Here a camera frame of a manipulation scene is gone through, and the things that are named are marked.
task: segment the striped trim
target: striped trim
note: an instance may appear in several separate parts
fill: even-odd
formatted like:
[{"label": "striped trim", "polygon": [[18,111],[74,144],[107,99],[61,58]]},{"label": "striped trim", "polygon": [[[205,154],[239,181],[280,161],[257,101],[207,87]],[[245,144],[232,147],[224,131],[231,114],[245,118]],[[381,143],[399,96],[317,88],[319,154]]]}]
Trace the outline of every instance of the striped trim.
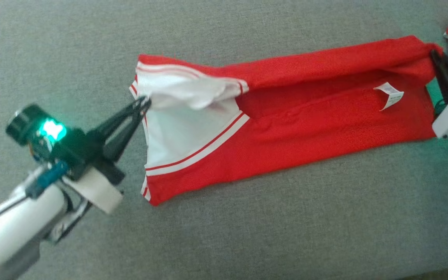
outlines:
[{"label": "striped trim", "polygon": [[129,91],[131,92],[132,97],[137,99],[137,81],[132,82],[132,84],[129,87]]},{"label": "striped trim", "polygon": [[228,77],[210,76],[210,75],[202,73],[196,69],[182,66],[182,65],[176,65],[176,64],[148,65],[148,64],[144,64],[144,63],[138,61],[136,69],[138,71],[146,71],[149,73],[165,72],[165,73],[179,74],[181,76],[185,76],[188,78],[213,77],[213,78],[222,79],[224,81],[228,81],[231,83],[237,83],[240,88],[240,94],[244,94],[249,91],[249,86],[248,86],[247,82],[244,80],[236,79],[236,78],[228,78]]},{"label": "striped trim", "polygon": [[231,123],[226,126],[221,133],[217,135],[212,141],[198,149],[194,153],[190,154],[186,158],[181,159],[180,161],[176,161],[174,163],[169,163],[165,165],[159,166],[148,166],[146,165],[146,175],[161,175],[167,174],[171,172],[176,172],[178,170],[182,170],[194,163],[200,161],[204,157],[208,156],[211,152],[215,151],[218,147],[220,147],[224,142],[226,142],[231,136],[233,136],[248,120],[250,117],[245,115],[243,112],[239,112],[236,117],[233,118]]},{"label": "striped trim", "polygon": [[144,176],[143,186],[141,187],[141,195],[146,198],[146,200],[150,201],[151,194],[148,188],[148,178],[146,178],[146,176]]},{"label": "striped trim", "polygon": [[146,118],[146,114],[143,117],[144,122],[141,122],[143,124],[143,128],[144,128],[144,136],[146,138],[146,145],[148,145],[149,140],[150,140],[150,135],[148,133],[148,119]]}]

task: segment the green led light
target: green led light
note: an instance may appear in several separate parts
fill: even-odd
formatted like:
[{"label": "green led light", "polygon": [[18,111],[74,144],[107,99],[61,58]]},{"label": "green led light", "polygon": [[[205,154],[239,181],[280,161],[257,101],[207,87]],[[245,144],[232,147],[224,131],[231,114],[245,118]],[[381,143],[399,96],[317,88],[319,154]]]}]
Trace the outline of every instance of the green led light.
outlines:
[{"label": "green led light", "polygon": [[67,134],[67,129],[63,124],[55,122],[54,119],[47,119],[39,128],[39,134],[48,137],[52,142],[56,142]]}]

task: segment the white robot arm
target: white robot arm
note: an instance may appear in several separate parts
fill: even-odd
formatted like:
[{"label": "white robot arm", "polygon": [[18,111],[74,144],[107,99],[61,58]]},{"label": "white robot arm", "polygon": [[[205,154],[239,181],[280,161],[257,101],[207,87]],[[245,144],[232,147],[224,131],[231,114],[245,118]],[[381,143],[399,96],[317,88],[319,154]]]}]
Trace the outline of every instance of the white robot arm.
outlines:
[{"label": "white robot arm", "polygon": [[[67,128],[35,105],[16,113],[7,133],[29,144],[41,165],[0,203],[0,280],[18,278],[39,259],[43,240],[57,243],[92,205],[107,214],[115,209],[123,173],[114,163],[149,105],[139,99],[89,133],[66,136]],[[105,145],[127,117],[132,122]]]}]

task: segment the clothing label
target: clothing label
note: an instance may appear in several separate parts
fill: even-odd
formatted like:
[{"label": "clothing label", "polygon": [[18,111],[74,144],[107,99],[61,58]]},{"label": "clothing label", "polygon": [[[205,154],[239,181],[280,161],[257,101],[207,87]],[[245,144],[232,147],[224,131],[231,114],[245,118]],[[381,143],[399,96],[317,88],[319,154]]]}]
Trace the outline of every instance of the clothing label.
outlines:
[{"label": "clothing label", "polygon": [[385,106],[383,107],[383,109],[380,110],[380,112],[392,106],[393,104],[397,103],[404,96],[403,91],[398,91],[395,87],[392,87],[392,85],[390,85],[388,82],[380,85],[379,87],[375,87],[374,89],[381,90],[382,92],[388,94],[388,100],[386,101]]}]

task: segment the gray fabric surface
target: gray fabric surface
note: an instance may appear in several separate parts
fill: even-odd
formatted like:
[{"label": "gray fabric surface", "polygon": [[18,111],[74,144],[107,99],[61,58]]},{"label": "gray fabric surface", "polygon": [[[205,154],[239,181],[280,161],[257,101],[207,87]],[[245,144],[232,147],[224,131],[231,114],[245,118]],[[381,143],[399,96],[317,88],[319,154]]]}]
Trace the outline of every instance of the gray fabric surface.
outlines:
[{"label": "gray fabric surface", "polygon": [[[33,167],[4,133],[37,102],[91,128],[131,100],[139,53],[225,65],[414,34],[445,45],[448,1],[0,1],[0,200]],[[24,280],[369,279],[448,266],[448,140],[343,156],[150,206],[145,144],[124,202],[94,209]]]}]

